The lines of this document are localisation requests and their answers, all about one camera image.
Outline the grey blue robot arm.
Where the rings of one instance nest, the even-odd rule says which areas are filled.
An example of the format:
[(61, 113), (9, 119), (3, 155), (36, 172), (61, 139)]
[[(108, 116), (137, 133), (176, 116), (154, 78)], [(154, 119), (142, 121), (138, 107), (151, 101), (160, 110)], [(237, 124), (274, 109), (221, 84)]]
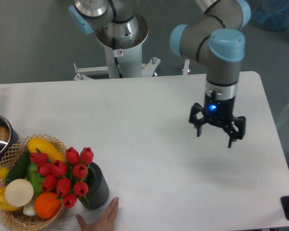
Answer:
[[(201, 133), (204, 124), (222, 128), (230, 142), (245, 135), (246, 118), (233, 115), (237, 83), (245, 53), (241, 28), (251, 17), (244, 0), (199, 0), (205, 18), (195, 26), (178, 25), (170, 35), (170, 49), (207, 68), (204, 104), (194, 104), (189, 122)], [(110, 78), (140, 77), (142, 44), (148, 36), (146, 20), (130, 0), (76, 0), (68, 13), (78, 29), (95, 34), (104, 46)]]

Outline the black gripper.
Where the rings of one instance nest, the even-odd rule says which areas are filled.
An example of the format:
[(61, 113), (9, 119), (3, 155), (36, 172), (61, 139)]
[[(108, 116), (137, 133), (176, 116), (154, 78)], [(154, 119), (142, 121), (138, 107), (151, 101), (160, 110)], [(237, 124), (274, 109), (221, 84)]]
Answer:
[(193, 124), (197, 130), (197, 137), (202, 133), (202, 126), (209, 123), (213, 126), (224, 127), (224, 131), (229, 136), (228, 148), (236, 140), (242, 140), (246, 131), (246, 117), (233, 116), (235, 97), (228, 100), (212, 100), (212, 97), (205, 94), (204, 107), (195, 103), (191, 107), (189, 123)]

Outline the bare human hand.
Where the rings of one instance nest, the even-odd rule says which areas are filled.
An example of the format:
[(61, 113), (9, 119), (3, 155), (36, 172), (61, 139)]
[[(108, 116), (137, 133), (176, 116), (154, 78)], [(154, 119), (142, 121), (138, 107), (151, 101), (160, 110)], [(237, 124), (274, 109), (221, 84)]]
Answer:
[(112, 199), (101, 216), (91, 224), (86, 223), (84, 218), (76, 214), (75, 217), (82, 231), (113, 231), (118, 214), (119, 197)]

